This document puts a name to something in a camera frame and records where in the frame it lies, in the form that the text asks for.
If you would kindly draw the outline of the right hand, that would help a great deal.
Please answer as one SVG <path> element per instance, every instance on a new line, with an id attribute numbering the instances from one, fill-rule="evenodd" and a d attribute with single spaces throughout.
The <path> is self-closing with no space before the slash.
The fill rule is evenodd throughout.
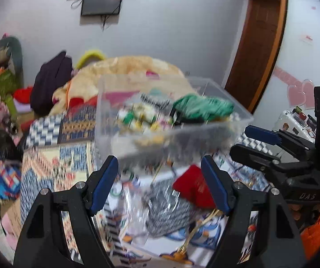
<path id="1" fill-rule="evenodd" d="M 288 208 L 300 232 L 320 220 L 319 203 L 288 203 Z"/>

